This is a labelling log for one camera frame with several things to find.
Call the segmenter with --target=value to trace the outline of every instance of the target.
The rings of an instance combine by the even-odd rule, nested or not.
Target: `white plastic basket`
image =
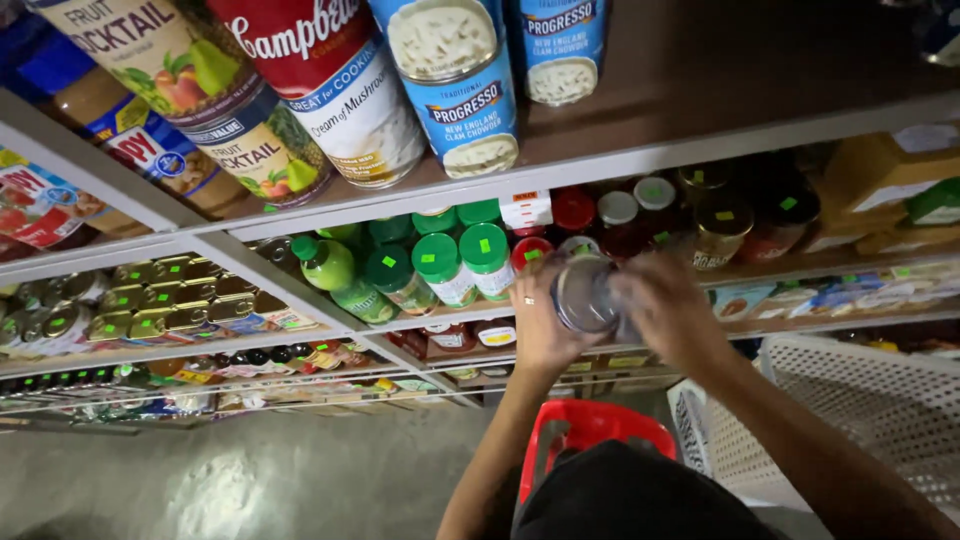
[[[960,363],[791,334],[764,339],[758,360],[777,386],[932,502],[960,508]],[[741,497],[809,510],[732,414],[711,398],[707,411],[714,479]]]

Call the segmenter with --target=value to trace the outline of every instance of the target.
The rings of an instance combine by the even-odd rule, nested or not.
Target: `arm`
[[[484,535],[496,495],[511,470],[523,463],[540,405],[573,360],[602,336],[575,335],[553,312],[549,286],[557,268],[548,265],[517,278],[510,291],[516,310],[516,368],[476,454],[453,491],[437,531],[438,540]]]
[[[960,538],[904,479],[737,353],[685,264],[661,254],[635,259],[614,285],[651,349],[750,430],[834,536]]]

